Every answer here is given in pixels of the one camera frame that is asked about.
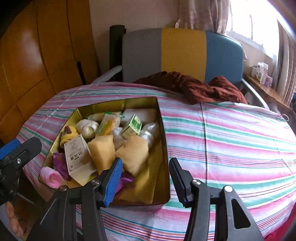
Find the person's left hand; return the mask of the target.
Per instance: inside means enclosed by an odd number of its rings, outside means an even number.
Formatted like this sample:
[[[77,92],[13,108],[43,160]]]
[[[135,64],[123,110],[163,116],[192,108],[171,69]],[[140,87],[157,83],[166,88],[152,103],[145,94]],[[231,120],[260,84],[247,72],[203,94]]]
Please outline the person's left hand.
[[[9,218],[9,225],[12,232],[17,236],[21,237],[23,235],[23,229],[15,215],[15,210],[13,205],[8,201],[6,202],[6,213]]]

